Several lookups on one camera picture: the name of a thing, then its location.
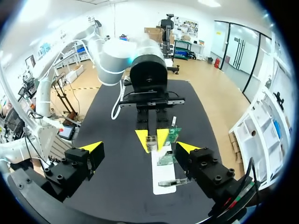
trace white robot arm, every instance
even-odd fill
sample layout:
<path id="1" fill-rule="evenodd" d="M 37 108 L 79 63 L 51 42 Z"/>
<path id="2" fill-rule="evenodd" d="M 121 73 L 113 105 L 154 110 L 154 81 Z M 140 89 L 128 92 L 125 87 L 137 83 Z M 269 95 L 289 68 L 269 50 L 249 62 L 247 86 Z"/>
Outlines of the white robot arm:
<path id="1" fill-rule="evenodd" d="M 0 68 L 0 82 L 3 89 L 16 112 L 25 122 L 27 129 L 25 135 L 27 139 L 22 138 L 0 145 L 0 163 L 19 163 L 30 157 L 46 161 L 53 147 L 63 150 L 71 147 L 65 144 L 57 135 L 61 125 L 49 119 L 51 116 L 50 90 L 54 77 L 53 65 L 61 54 L 71 49 L 75 42 L 81 42 L 85 48 L 88 47 L 86 52 L 97 69 L 99 80 L 107 86 L 120 83 L 121 92 L 123 90 L 121 77 L 134 58 L 142 54 L 155 54 L 164 59 L 158 44 L 150 40 L 148 36 L 139 38 L 136 42 L 111 39 L 104 43 L 96 31 L 94 25 L 90 26 L 85 31 L 75 35 L 69 43 L 54 47 L 35 65 L 33 76 L 40 81 L 36 93 L 36 113 L 42 116 L 43 119 L 32 119 L 27 116 L 14 97 L 2 68 Z"/>

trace wooden floor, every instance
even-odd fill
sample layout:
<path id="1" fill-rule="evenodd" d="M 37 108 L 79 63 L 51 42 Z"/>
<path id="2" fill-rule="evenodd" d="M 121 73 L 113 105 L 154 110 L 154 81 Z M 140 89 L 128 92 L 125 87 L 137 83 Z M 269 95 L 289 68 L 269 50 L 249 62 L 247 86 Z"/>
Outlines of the wooden floor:
<path id="1" fill-rule="evenodd" d="M 80 102 L 80 120 L 84 119 L 98 88 L 101 86 L 97 71 L 93 69 L 92 63 L 88 60 L 82 64 L 85 71 L 71 84 L 75 96 Z M 169 71 L 168 78 L 190 81 L 209 117 L 223 165 L 234 168 L 235 178 L 238 180 L 244 174 L 244 170 L 242 165 L 236 163 L 228 131 L 246 111 L 249 102 L 221 70 L 216 69 L 206 61 L 177 59 L 175 64 L 180 65 L 179 75 Z M 78 102 L 71 87 L 67 85 L 64 89 L 74 109 L 79 111 Z M 51 107 L 55 109 L 56 113 L 59 114 L 59 111 L 65 110 L 54 91 L 51 94 L 51 101 L 55 104 L 54 106 L 52 103 Z"/>

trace yellow triangle marker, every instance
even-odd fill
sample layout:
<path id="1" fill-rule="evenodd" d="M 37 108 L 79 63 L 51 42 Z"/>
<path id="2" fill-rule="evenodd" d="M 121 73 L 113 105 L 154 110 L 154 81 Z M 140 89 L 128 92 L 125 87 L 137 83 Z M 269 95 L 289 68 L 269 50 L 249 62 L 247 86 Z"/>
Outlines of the yellow triangle marker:
<path id="1" fill-rule="evenodd" d="M 101 143 L 102 143 L 102 141 L 99 141 L 99 142 L 96 142 L 96 143 L 93 143 L 93 144 L 90 144 L 90 145 L 87 145 L 87 146 L 83 146 L 83 147 L 80 147 L 80 148 L 88 150 L 91 153 Z"/>
<path id="2" fill-rule="evenodd" d="M 190 154 L 190 152 L 193 151 L 194 149 L 201 149 L 201 148 L 198 148 L 198 147 L 196 147 L 196 146 L 188 145 L 188 144 L 183 143 L 183 142 L 180 142 L 180 141 L 177 141 L 177 143 L 180 144 L 181 147 L 183 147 L 184 150 L 186 150 L 186 152 L 187 152 L 188 154 Z"/>
<path id="3" fill-rule="evenodd" d="M 149 153 L 148 151 L 148 147 L 146 145 L 146 137 L 148 136 L 149 134 L 149 131 L 148 130 L 135 130 L 138 138 L 139 138 L 139 141 L 141 142 L 144 150 Z"/>
<path id="4" fill-rule="evenodd" d="M 158 141 L 158 151 L 160 151 L 167 139 L 169 134 L 169 129 L 157 129 L 157 141 Z"/>

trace black table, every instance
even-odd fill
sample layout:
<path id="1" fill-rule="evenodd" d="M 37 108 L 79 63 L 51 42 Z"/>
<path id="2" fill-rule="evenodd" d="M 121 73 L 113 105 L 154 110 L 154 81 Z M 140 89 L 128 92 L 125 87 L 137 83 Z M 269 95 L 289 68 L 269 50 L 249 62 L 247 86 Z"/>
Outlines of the black table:
<path id="1" fill-rule="evenodd" d="M 220 160 L 212 127 L 190 83 L 170 80 L 168 90 L 186 98 L 184 105 L 168 110 L 182 128 L 178 140 L 209 147 Z M 207 218 L 214 202 L 195 182 L 178 186 L 172 194 L 153 194 L 151 156 L 135 134 L 136 109 L 122 108 L 116 120 L 110 118 L 118 94 L 119 86 L 102 85 L 87 112 L 75 146 L 103 141 L 106 156 L 92 179 L 83 182 L 64 203 L 96 217 L 124 222 L 194 224 Z M 176 178 L 184 177 L 178 164 L 175 172 Z"/>

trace red fire extinguisher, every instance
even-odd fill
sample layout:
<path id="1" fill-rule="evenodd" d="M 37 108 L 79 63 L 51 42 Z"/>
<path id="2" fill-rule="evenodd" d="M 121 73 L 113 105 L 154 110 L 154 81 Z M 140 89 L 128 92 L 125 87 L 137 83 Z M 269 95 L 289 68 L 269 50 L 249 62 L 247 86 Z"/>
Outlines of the red fire extinguisher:
<path id="1" fill-rule="evenodd" d="M 214 67 L 215 67 L 215 68 L 219 68 L 219 64 L 220 64 L 220 59 L 217 58 L 217 59 L 215 60 Z"/>

